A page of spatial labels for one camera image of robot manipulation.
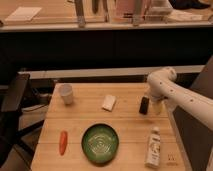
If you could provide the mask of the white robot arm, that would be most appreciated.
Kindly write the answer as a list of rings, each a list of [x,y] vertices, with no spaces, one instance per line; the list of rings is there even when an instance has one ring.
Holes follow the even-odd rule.
[[[172,99],[213,131],[213,100],[177,85],[176,78],[177,74],[173,67],[164,67],[151,72],[147,77],[150,99],[154,102],[161,101],[164,97]]]

